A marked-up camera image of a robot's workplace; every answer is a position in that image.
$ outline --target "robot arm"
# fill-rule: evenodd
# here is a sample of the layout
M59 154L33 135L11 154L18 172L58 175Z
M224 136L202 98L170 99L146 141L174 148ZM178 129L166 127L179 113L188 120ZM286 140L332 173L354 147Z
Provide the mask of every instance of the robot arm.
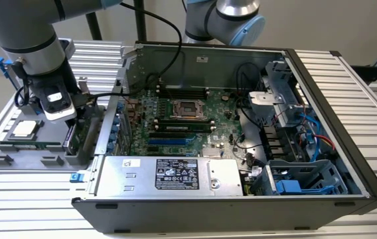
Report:
M0 47L50 120L77 117L71 96L81 93L53 24L120 3L122 0L0 0Z
M188 0L186 42L252 45L266 25L259 9L260 0Z

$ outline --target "cpu socket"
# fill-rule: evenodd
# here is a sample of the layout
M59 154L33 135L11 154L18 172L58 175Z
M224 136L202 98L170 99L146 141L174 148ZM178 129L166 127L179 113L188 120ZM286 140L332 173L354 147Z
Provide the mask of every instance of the cpu socket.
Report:
M202 101L174 101L174 115L171 118L182 120L204 120Z

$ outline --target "motherboard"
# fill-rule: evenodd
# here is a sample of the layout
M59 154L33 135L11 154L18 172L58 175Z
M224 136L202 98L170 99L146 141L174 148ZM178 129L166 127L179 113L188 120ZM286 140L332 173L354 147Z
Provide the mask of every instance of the motherboard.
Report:
M148 91L128 102L131 155L244 157L234 145L243 132L232 92Z

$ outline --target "open computer chassis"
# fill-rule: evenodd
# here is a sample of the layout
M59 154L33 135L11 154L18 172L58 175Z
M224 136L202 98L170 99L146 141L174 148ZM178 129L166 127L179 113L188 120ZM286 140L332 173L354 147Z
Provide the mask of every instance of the open computer chassis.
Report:
M176 49L138 42L114 92L143 85ZM159 82L111 97L89 189L73 200L98 231L310 230L377 208L377 177L303 54L184 45Z

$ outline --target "warning label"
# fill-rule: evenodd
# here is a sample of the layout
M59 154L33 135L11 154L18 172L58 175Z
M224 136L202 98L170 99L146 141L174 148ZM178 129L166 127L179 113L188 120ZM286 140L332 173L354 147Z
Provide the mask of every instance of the warning label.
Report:
M196 159L158 159L155 187L160 190L199 189Z

